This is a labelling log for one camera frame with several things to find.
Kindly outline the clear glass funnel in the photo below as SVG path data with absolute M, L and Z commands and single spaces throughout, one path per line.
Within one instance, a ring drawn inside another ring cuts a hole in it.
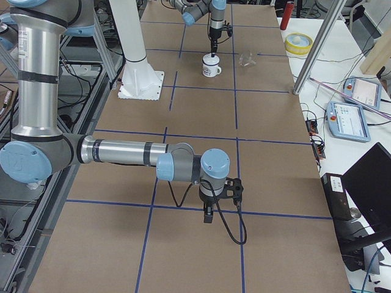
M 241 67 L 252 67 L 257 63 L 253 58 L 253 54 L 250 51 L 244 52 L 239 57 L 239 65 Z

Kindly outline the white enamel mug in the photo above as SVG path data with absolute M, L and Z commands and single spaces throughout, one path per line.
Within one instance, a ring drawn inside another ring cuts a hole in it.
M 209 53 L 202 58 L 202 74 L 205 77 L 213 78 L 221 74 L 222 69 L 219 66 L 220 59 L 217 55 Z

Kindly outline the yellow tape roll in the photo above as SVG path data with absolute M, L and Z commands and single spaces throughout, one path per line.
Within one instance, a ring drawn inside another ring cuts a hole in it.
M 295 55 L 306 55 L 313 45 L 313 40 L 308 35 L 294 32 L 285 38 L 285 49 Z

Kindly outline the lower orange connector board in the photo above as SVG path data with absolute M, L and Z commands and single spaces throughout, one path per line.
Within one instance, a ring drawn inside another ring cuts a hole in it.
M 312 147 L 313 147 L 313 151 L 314 151 L 314 154 L 315 154 L 315 157 L 317 159 L 325 159 L 326 158 L 326 155 L 325 155 L 325 152 L 324 152 L 324 149 L 325 149 L 325 144 L 324 142 L 321 142 L 319 140 L 315 140 L 312 142 Z

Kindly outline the orange connector board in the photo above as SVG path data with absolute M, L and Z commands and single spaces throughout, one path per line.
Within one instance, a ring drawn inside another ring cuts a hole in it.
M 324 152 L 324 149 L 325 149 L 325 144 L 324 142 L 321 142 L 319 140 L 315 140 L 312 142 L 312 147 L 313 147 L 313 151 L 314 151 L 314 154 L 315 154 L 315 157 L 317 159 L 325 159 L 326 158 L 326 155 L 325 155 L 325 152 Z
M 318 134 L 318 122 L 316 119 L 306 120 L 305 125 L 309 134 Z

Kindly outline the black computer box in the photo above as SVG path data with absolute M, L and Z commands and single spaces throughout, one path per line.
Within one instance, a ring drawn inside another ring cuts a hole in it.
M 350 221 L 353 219 L 348 204 L 346 189 L 343 187 L 342 176 L 325 173 L 321 177 L 324 194 L 330 214 L 334 220 Z

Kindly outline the upper orange connector board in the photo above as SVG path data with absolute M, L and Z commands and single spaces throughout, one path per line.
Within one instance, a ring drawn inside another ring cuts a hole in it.
M 316 119 L 306 120 L 305 125 L 309 134 L 318 134 L 318 122 Z

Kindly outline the near teach pendant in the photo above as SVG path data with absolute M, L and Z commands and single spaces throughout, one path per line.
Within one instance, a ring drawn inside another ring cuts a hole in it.
M 326 113 L 329 130 L 334 137 L 356 142 L 371 140 L 360 105 L 330 101 Z

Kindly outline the teach pendant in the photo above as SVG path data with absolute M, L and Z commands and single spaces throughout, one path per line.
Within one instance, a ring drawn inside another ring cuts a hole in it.
M 330 101 L 326 113 L 329 130 L 334 137 L 356 142 L 371 140 L 360 105 Z
M 381 102 L 381 84 L 365 78 L 351 76 L 343 86 L 343 92 L 350 98 L 379 110 Z

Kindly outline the black monitor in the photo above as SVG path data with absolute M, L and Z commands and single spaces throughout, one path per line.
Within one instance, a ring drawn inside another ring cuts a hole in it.
M 390 227 L 390 153 L 381 143 L 345 172 L 342 183 L 370 225 Z

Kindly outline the far teach pendant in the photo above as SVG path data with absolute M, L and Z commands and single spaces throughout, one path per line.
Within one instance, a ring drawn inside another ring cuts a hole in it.
M 343 92 L 350 98 L 379 110 L 381 102 L 381 84 L 365 78 L 351 76 L 343 86 Z

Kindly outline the wooden beam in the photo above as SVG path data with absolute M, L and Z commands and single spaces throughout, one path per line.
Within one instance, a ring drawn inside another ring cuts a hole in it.
M 374 48 L 369 52 L 364 62 L 360 66 L 363 74 L 376 75 L 379 70 L 390 59 L 390 27 L 382 34 L 382 36 L 375 43 Z

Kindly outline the white pedestal column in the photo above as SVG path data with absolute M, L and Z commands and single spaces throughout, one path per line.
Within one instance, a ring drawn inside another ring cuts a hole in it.
M 155 71 L 147 60 L 136 1 L 109 3 L 126 61 L 118 96 L 156 101 L 161 94 L 164 72 Z

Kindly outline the aluminium frame post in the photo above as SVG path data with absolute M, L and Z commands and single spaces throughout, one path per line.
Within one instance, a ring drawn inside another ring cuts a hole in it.
M 339 17 L 342 8 L 346 4 L 346 0 L 334 1 L 327 12 L 325 19 L 320 27 L 319 32 L 316 35 L 313 46 L 303 64 L 303 67 L 298 75 L 298 78 L 293 87 L 293 94 L 299 95 L 306 80 L 310 77 L 310 72 L 316 63 L 316 60 L 323 48 L 337 18 Z

